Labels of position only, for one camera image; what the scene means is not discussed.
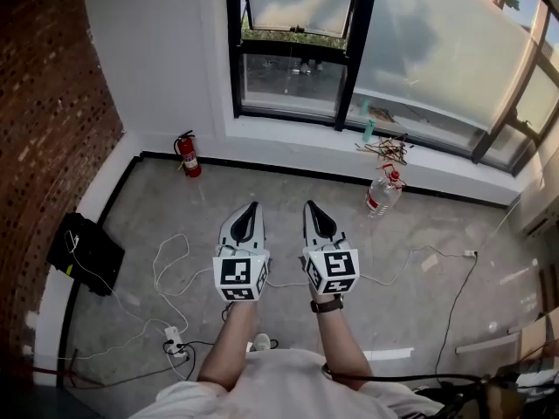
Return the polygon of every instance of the fire extinguisher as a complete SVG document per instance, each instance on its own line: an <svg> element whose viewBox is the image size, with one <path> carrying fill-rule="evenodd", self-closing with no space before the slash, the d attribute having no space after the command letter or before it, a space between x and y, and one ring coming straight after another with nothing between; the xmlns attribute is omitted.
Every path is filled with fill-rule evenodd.
<svg viewBox="0 0 559 419"><path fill-rule="evenodd" d="M186 134L180 135L173 144L173 149L177 155L182 156L181 166L188 177L198 177L202 173L202 168L196 158L196 150L192 139L194 134L189 130Z"/></svg>

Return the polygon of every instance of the electrical outlet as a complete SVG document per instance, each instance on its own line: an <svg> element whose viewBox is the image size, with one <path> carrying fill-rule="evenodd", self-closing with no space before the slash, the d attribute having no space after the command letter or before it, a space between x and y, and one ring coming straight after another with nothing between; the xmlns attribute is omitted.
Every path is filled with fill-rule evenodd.
<svg viewBox="0 0 559 419"><path fill-rule="evenodd" d="M167 336L167 340L173 340L172 343L167 345L167 352L173 354L176 359L181 359L184 356L184 349L179 347L179 345L183 344L183 340L178 333L178 329L174 326L167 327L165 329L165 335Z"/></svg>

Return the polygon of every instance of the plastic bottle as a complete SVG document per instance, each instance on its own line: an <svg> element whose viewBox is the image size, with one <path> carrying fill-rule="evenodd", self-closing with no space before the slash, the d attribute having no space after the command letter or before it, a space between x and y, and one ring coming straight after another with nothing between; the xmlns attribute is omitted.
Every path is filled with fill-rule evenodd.
<svg viewBox="0 0 559 419"><path fill-rule="evenodd" d="M370 184L365 202L370 208L370 217L380 217L386 214L389 208L393 207L402 194L404 185L400 181L400 173L392 166L392 171L386 170L386 167L392 166L384 165L384 173L380 178L373 180Z"/></svg>

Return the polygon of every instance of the black window frame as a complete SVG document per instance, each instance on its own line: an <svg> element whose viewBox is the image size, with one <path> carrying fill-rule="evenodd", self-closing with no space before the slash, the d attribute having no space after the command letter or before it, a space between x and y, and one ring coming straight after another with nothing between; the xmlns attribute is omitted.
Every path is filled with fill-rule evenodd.
<svg viewBox="0 0 559 419"><path fill-rule="evenodd" d="M295 42L242 39L240 0L226 1L229 60L231 67L231 96L233 114L235 118L240 116L272 118L275 120L318 124L332 127L334 130L339 132L344 129L364 132L365 126L363 124L348 120L347 116L349 105L354 95L357 74L359 73L359 67L361 65L362 55L367 40L367 33L369 31L369 22L372 16L375 0L351 0L348 21L343 33L343 38L347 39L347 47L345 50ZM524 166L526 166L530 159L536 154L538 147L546 139L549 131L555 125L555 122L559 117L559 100L557 101L551 115L540 133L537 133L534 129L532 129L528 123L518 121L514 116L515 108L532 77L536 64L538 64L559 87L559 72L549 63L547 59L542 56L542 46L545 41L545 34L549 25L550 14L553 13L557 17L557 11L554 9L549 0L541 1L548 7L545 20L543 21L544 26L542 38L538 40L535 50L532 52L532 55L526 64L526 69L522 75L523 77L518 85L518 91L514 93L507 102L493 128L489 132L485 132L481 135L477 144L473 147L473 150L468 151L465 148L459 148L457 146L453 146L452 144L413 134L404 135L406 142L438 150L439 152L467 158L475 164L485 164L492 168L497 168L512 174L513 176L518 175L522 168L524 168ZM250 0L245 0L245 4L249 26L253 29ZM240 60L246 54L316 58L324 62L343 65L342 77L340 79L340 85L338 87L335 101L334 116L243 106L240 85ZM505 126L514 128L515 130L523 133L526 137L526 140L518 148L517 156L515 156L508 164L498 163L487 158L487 151L494 144ZM388 129L382 129L381 127L375 128L375 135L383 137L402 136L400 133L392 132Z"/></svg>

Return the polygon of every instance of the hand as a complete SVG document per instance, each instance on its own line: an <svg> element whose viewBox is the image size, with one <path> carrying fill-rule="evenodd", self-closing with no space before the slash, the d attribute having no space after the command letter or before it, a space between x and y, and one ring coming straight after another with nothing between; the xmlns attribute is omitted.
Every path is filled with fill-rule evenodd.
<svg viewBox="0 0 559 419"><path fill-rule="evenodd" d="M334 301L334 295L319 295L314 289L314 285L308 284L308 290L311 292L311 297L316 304L324 304L330 301Z"/></svg>

